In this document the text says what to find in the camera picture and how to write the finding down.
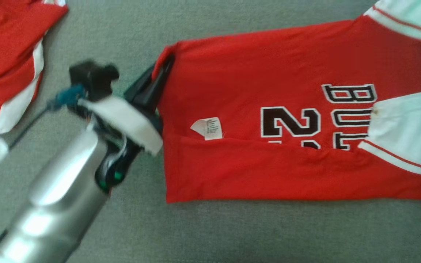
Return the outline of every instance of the gray background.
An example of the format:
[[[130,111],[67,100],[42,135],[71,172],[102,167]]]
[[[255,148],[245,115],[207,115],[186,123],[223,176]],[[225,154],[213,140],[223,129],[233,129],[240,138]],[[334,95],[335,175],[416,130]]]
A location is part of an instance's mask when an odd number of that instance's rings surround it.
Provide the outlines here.
[[[353,19],[374,0],[71,0],[45,39],[45,77],[20,126],[69,85],[68,67],[115,63],[121,94],[164,46],[211,35]],[[0,232],[37,171],[85,123],[45,116],[0,165]],[[11,141],[20,128],[5,136]],[[421,202],[166,205],[163,157],[140,155],[72,263],[421,262]]]

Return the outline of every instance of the wire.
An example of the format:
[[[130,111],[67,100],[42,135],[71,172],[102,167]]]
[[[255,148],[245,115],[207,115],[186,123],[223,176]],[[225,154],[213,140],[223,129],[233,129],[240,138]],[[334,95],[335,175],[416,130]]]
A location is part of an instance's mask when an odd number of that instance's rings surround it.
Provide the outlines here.
[[[40,120],[40,118],[43,117],[43,115],[45,115],[45,113],[50,110],[49,107],[44,108],[42,111],[40,111],[30,122],[29,124],[22,130],[22,132],[20,132],[20,134],[15,138],[15,140],[10,143],[9,145],[9,151],[11,151],[23,138],[24,136],[27,134],[27,132],[30,130],[30,128],[32,128],[32,126],[38,121]]]

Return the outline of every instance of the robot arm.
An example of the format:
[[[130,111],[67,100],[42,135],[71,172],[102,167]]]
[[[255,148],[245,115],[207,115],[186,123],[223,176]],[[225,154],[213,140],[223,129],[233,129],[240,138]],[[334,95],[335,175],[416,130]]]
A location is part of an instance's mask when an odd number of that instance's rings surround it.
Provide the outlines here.
[[[150,68],[125,94],[130,106],[149,121],[142,131],[162,134],[155,108],[173,62],[170,57],[155,81]],[[114,67],[101,68],[93,62],[72,67],[70,75],[72,85],[81,84],[90,102],[110,96],[110,83],[119,76]],[[0,236],[0,263],[66,262],[112,188],[124,180],[137,154],[148,147],[88,108],[78,104],[69,108],[91,123],[32,183],[27,201]]]

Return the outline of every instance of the red stripe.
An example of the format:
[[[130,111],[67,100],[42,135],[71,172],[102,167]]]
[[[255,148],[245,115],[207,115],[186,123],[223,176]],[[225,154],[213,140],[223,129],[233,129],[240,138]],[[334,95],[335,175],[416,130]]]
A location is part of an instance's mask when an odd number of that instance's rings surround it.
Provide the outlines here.
[[[398,22],[399,24],[402,24],[402,25],[405,25],[405,26],[408,26],[408,27],[411,27],[411,28],[415,28],[415,29],[421,30],[421,27],[419,27],[418,25],[414,25],[414,24],[407,23],[407,22],[404,22],[402,20],[399,20],[399,19],[395,18],[394,16],[392,16],[392,15],[384,12],[383,10],[379,9],[375,5],[373,5],[373,10],[378,11],[379,13],[381,13],[382,15],[384,15],[385,17],[387,17],[387,18],[389,18],[391,20],[394,20],[395,22]]]
[[[386,150],[386,149],[384,149],[384,148],[382,148],[382,147],[379,147],[378,145],[376,145],[376,144],[374,144],[374,143],[372,143],[372,142],[370,142],[370,141],[364,140],[364,142],[368,143],[369,145],[371,145],[371,146],[373,146],[373,147],[375,147],[375,148],[378,148],[379,150],[381,150],[381,151],[383,151],[383,152],[385,152],[385,153],[387,153],[387,154],[391,155],[392,157],[394,157],[394,158],[396,158],[396,159],[398,159],[398,160],[403,161],[404,163],[408,163],[408,164],[411,164],[411,165],[414,165],[414,166],[417,166],[417,167],[420,167],[420,168],[421,168],[421,164],[419,164],[419,163],[413,163],[413,162],[411,162],[411,161],[409,161],[409,160],[406,160],[406,159],[404,159],[404,158],[401,158],[401,157],[399,157],[399,156],[395,155],[394,153],[391,153],[390,151],[388,151],[388,150]]]

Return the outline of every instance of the red jersey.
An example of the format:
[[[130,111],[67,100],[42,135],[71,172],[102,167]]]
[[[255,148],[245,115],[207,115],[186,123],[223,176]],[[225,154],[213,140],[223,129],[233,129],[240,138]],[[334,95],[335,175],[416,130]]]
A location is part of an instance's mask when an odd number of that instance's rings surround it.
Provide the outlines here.
[[[170,53],[168,202],[421,199],[421,0]]]
[[[0,1],[0,134],[16,125],[35,98],[42,38],[66,12],[64,0]]]

